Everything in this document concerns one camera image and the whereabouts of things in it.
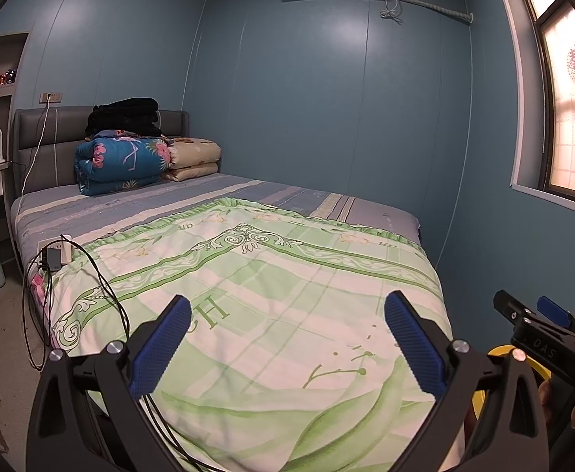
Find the bed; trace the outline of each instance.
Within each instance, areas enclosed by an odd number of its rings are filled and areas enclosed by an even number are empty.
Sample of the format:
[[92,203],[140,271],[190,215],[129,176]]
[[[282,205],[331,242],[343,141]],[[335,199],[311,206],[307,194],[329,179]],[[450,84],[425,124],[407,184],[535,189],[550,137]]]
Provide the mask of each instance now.
[[[49,114],[53,134],[45,133],[20,213],[18,200],[12,207],[23,264],[39,240],[70,234],[93,255],[132,328],[173,295],[189,298],[192,326],[154,399],[205,463],[232,472],[389,470],[433,397],[387,329],[385,296],[402,289],[451,337],[418,221],[343,194],[222,173],[80,195],[67,165],[89,111]],[[160,118],[165,134],[189,136],[184,112]],[[41,110],[15,115],[13,153],[24,165],[40,120]],[[46,279],[27,280],[42,313]],[[83,254],[52,286],[56,345],[86,354],[122,338]],[[443,470],[462,451],[459,435]]]

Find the window frame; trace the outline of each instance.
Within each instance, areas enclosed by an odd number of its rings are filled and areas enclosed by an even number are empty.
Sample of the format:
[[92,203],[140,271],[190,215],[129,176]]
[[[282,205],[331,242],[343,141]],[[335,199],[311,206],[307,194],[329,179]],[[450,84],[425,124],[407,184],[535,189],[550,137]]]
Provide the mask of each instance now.
[[565,16],[571,9],[575,10],[575,4],[570,0],[554,0],[543,13],[536,17],[531,0],[525,0],[528,8],[532,28],[537,39],[538,55],[541,63],[541,78],[545,99],[545,122],[543,151],[541,153],[541,165],[538,178],[538,190],[557,195],[575,202],[575,190],[556,186],[550,183],[552,163],[554,160],[554,131],[556,125],[556,109],[554,107],[554,80],[550,67],[549,54],[545,42],[544,28]]

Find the gray upholstered headboard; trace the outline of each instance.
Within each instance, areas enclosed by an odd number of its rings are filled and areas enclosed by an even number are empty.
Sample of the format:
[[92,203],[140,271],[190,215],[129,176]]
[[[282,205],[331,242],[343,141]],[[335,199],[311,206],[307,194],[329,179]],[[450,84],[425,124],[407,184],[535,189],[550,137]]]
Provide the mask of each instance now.
[[[60,106],[49,108],[41,149],[27,179],[25,193],[54,186],[75,184],[73,159],[75,148],[84,142],[84,130],[92,106]],[[11,130],[11,152],[14,165],[14,183],[17,193],[22,189],[25,172],[41,139],[44,108],[16,110]],[[166,136],[189,136],[189,114],[183,111],[160,110],[160,127]]]

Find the striped bed sheet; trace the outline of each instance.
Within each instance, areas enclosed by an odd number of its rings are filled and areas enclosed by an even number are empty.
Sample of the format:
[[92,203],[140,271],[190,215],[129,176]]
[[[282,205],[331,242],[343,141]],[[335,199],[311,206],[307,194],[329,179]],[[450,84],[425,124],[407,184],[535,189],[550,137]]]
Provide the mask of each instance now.
[[28,264],[41,240],[69,234],[73,241],[84,245],[220,197],[383,229],[420,244],[418,220],[400,209],[347,195],[222,173],[181,183],[162,181],[96,197],[81,195],[77,185],[49,188],[26,194],[18,216],[17,199],[11,208],[11,218],[21,259]]

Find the black blanket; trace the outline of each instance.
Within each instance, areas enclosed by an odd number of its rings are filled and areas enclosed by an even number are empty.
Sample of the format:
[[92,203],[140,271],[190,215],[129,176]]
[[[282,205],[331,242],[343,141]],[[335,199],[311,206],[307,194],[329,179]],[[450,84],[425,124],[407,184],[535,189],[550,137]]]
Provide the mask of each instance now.
[[94,106],[88,116],[87,138],[104,129],[124,129],[144,136],[160,136],[154,122],[158,121],[158,103],[149,97],[133,97],[111,104]]

